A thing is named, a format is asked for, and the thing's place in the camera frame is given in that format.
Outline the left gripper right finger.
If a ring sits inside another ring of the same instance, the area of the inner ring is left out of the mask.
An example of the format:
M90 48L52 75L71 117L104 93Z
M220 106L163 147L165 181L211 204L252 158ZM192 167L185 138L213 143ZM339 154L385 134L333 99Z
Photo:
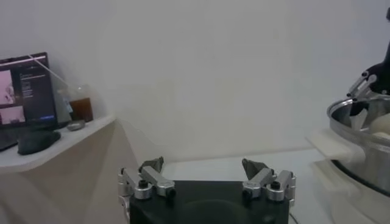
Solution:
M243 199L251 202L262 195L273 202L295 202L296 176L293 172L282 170L277 173L265 163L242 159L247 181L243 182Z

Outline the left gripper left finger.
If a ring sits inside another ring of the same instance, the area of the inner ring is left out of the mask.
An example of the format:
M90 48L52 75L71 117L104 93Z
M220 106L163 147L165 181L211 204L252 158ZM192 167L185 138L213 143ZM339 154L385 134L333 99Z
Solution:
M152 194L171 200L176 196L176 184L162 176L164 158L144 161L137 169L121 168L118 173L118 194L122 198L148 200Z

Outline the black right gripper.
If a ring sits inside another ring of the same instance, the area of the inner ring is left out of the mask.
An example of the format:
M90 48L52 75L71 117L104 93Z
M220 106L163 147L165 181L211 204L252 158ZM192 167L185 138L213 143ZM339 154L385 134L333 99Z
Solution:
M371 66L349 88L347 97L352 99L350 116L357 116L368 110L365 100L372 91L377 94L389 94L389 46L381 63Z

